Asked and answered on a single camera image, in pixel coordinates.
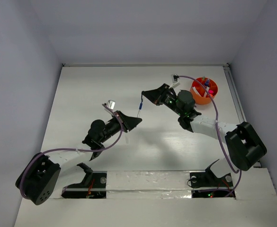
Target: white wall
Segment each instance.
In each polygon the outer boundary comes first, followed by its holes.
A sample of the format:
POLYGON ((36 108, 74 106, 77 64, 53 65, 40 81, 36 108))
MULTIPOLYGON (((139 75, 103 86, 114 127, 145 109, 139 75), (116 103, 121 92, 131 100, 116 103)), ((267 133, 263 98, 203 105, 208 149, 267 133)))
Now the white wall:
POLYGON ((64 63, 226 63, 266 0, 31 0, 64 63))
POLYGON ((269 0, 232 61, 247 120, 268 148, 262 163, 277 191, 277 0, 269 0))
POLYGON ((14 225, 14 184, 40 150, 60 70, 29 1, 0 0, 0 227, 14 225))

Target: blue object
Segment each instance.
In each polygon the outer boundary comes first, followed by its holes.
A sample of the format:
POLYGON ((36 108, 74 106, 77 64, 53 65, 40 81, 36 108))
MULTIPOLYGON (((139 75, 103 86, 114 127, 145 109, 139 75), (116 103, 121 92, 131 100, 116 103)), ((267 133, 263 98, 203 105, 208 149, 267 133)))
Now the blue object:
POLYGON ((205 87, 210 87, 210 79, 206 79, 205 87))

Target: white table surface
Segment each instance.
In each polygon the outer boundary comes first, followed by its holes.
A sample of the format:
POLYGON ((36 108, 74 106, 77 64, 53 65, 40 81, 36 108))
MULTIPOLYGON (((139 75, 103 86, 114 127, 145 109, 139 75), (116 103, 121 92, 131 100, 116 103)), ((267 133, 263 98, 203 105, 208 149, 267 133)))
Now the white table surface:
MULTIPOLYGON (((116 101, 115 110, 137 116, 143 90, 171 84, 170 75, 206 76, 218 85, 215 102, 219 120, 239 123, 222 67, 65 67, 62 70, 51 110, 42 151, 57 147, 83 147, 90 124, 111 116, 102 103, 116 101)), ((192 81, 181 79, 176 88, 190 89, 192 81)), ((215 118, 212 104, 198 106, 202 114, 215 118)), ((165 106, 155 106, 145 99, 142 123, 125 135, 110 150, 88 163, 94 171, 106 170, 200 170, 222 158, 218 142, 205 135, 183 130, 178 115, 165 106)), ((117 135, 105 142, 111 144, 117 135)))
MULTIPOLYGON (((169 84, 170 74, 210 77, 219 87, 219 120, 239 123, 222 67, 76 67, 63 68, 42 151, 80 146, 95 119, 110 115, 101 104, 136 116, 142 90, 169 84)), ((182 79, 177 89, 189 89, 182 79)), ((197 110, 215 117, 213 105, 197 110)), ((183 130, 178 116, 145 99, 143 122, 112 149, 88 162, 94 171, 200 170, 223 157, 216 140, 183 130)), ((109 145, 116 137, 105 143, 109 145)), ((277 227, 277 196, 266 169, 244 172, 237 199, 48 199, 40 206, 22 200, 15 227, 277 227)))

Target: screw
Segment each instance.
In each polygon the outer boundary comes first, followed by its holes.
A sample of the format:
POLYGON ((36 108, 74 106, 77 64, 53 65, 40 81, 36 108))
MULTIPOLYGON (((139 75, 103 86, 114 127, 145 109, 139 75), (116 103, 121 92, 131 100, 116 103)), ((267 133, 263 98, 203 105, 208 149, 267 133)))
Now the screw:
POLYGON ((105 177, 101 177, 100 182, 101 182, 101 183, 106 183, 106 182, 107 182, 107 179, 106 179, 105 177))
POLYGON ((232 182, 232 177, 228 175, 225 177, 225 180, 230 183, 232 182))
POLYGON ((197 182, 196 176, 191 176, 191 182, 192 182, 192 183, 196 183, 196 182, 197 182))

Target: orange container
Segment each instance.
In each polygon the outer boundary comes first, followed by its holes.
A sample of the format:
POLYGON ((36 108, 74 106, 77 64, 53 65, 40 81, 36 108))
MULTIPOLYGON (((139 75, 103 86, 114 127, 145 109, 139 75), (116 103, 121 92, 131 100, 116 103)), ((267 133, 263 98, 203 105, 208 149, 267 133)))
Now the orange container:
MULTIPOLYGON (((202 85, 204 85, 207 79, 208 78, 206 78, 204 81, 202 81, 202 78, 200 77, 200 78, 197 78, 196 80, 198 80, 202 85)), ((209 90, 213 91, 213 98, 215 98, 215 96, 217 95, 217 92, 218 92, 218 86, 211 79, 210 79, 209 85, 210 85, 209 90)), ((194 98, 196 104, 198 104, 198 105, 206 105, 206 104, 209 104, 211 102, 211 99, 209 98, 208 95, 206 97, 204 97, 205 90, 196 81, 193 81, 190 92, 192 93, 193 98, 194 98), (196 88, 196 90, 199 92, 200 95, 195 93, 195 91, 193 90, 193 87, 196 88)))

